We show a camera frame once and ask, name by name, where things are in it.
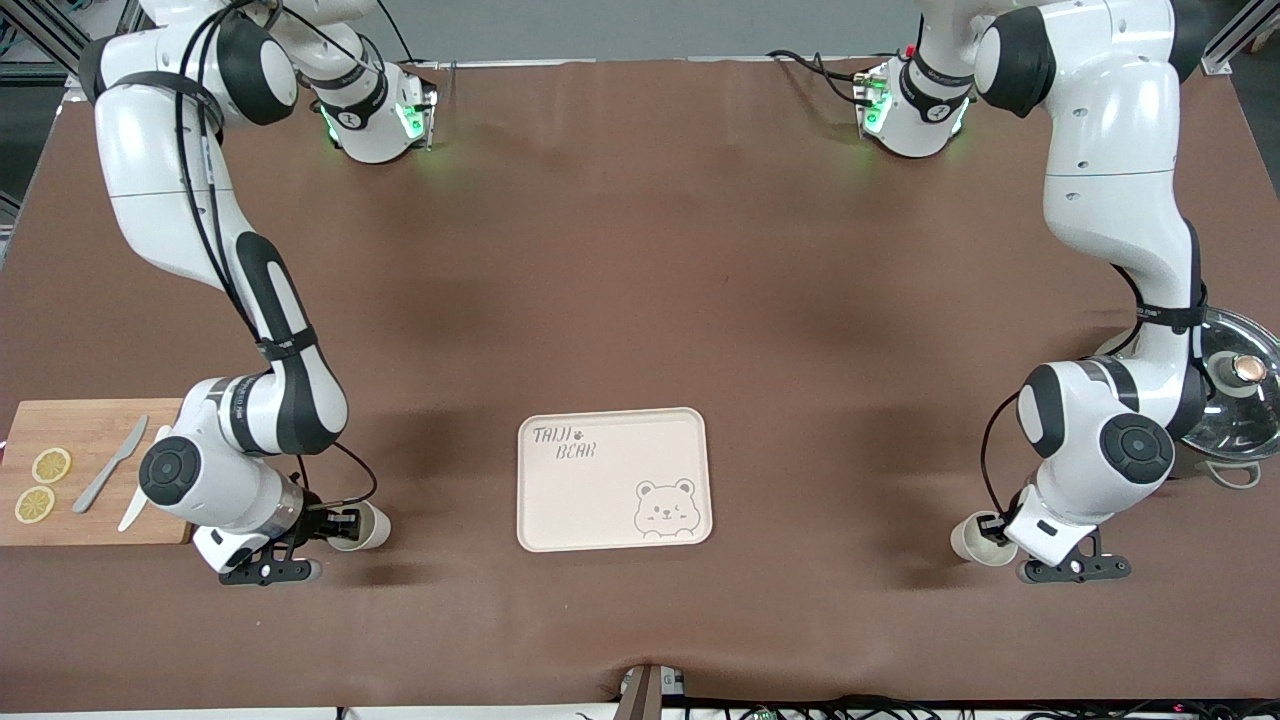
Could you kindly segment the white IKEA cup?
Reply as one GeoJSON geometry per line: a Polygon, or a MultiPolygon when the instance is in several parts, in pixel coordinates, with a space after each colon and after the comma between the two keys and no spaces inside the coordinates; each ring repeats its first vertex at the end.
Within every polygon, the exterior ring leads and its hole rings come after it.
{"type": "Polygon", "coordinates": [[[952,529],[950,534],[952,551],[965,562],[974,562],[986,568],[1009,565],[1018,556],[1018,546],[1015,543],[1010,546],[977,543],[975,514],[972,514],[952,529]]]}
{"type": "Polygon", "coordinates": [[[357,552],[362,550],[375,550],[384,544],[390,536],[390,519],[369,501],[347,503],[335,509],[360,510],[360,533],[357,539],[328,538],[326,542],[340,552],[357,552]]]}

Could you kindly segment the white bear print tray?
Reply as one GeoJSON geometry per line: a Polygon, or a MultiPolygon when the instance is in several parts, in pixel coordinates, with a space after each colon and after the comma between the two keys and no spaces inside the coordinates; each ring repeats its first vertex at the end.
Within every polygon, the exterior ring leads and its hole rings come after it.
{"type": "Polygon", "coordinates": [[[545,414],[517,434],[516,538],[532,553],[699,544],[714,527],[691,407],[545,414]]]}

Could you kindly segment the white plastic knife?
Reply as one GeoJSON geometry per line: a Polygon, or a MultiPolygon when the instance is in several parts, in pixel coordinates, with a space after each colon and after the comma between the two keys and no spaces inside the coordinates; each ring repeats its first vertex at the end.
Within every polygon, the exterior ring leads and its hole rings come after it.
{"type": "MultiPolygon", "coordinates": [[[[155,439],[156,441],[164,439],[165,437],[168,437],[170,434],[170,432],[172,432],[172,428],[169,425],[163,425],[163,427],[160,427],[157,429],[155,439]]],[[[116,527],[116,530],[119,533],[128,532],[132,528],[132,525],[136,523],[136,520],[138,519],[138,516],[141,515],[141,512],[147,507],[148,502],[150,502],[150,500],[148,500],[147,495],[143,492],[143,489],[141,488],[141,486],[136,487],[134,488],[134,493],[133,493],[133,496],[131,498],[131,502],[129,502],[127,510],[123,512],[122,519],[120,519],[120,521],[119,521],[119,524],[116,527]]]]}

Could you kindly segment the grey plastic knife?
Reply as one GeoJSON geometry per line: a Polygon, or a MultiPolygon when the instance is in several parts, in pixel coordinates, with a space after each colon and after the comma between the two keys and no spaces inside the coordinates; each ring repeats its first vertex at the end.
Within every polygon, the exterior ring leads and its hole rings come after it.
{"type": "Polygon", "coordinates": [[[140,442],[142,441],[142,437],[143,437],[145,430],[147,428],[148,420],[150,420],[148,415],[142,415],[137,420],[137,423],[132,428],[131,433],[122,442],[122,445],[116,450],[116,452],[106,461],[106,464],[102,466],[102,469],[99,471],[99,474],[82,491],[82,493],[79,495],[79,497],[72,505],[72,511],[73,512],[76,512],[76,514],[86,514],[93,506],[93,503],[97,500],[97,497],[100,496],[102,488],[110,480],[113,473],[140,446],[140,442]]]}

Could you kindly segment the bamboo cutting board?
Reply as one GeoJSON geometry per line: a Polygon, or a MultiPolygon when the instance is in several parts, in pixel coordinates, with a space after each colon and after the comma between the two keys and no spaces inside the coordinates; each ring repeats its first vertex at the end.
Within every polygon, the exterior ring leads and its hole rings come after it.
{"type": "Polygon", "coordinates": [[[0,547],[184,544],[191,527],[146,503],[131,525],[118,527],[134,497],[138,469],[159,429],[170,425],[180,398],[31,400],[19,404],[0,462],[0,547]],[[141,418],[145,432],[134,452],[113,471],[86,512],[73,505],[125,443],[141,418]],[[70,469],[50,484],[50,512],[36,523],[15,514],[20,496],[38,482],[35,461],[49,448],[64,448],[70,469]]]}

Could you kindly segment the aluminium frame profile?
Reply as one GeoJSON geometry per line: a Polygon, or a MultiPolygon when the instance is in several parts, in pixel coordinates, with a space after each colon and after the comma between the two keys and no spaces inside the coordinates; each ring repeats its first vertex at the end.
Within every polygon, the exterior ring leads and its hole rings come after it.
{"type": "Polygon", "coordinates": [[[58,88],[91,41],[152,26],[140,0],[0,0],[0,88],[58,88]]]}
{"type": "Polygon", "coordinates": [[[1242,50],[1261,47],[1280,28],[1280,0],[1247,0],[1245,5],[1211,38],[1201,58],[1207,76],[1228,76],[1230,60],[1242,50]]]}

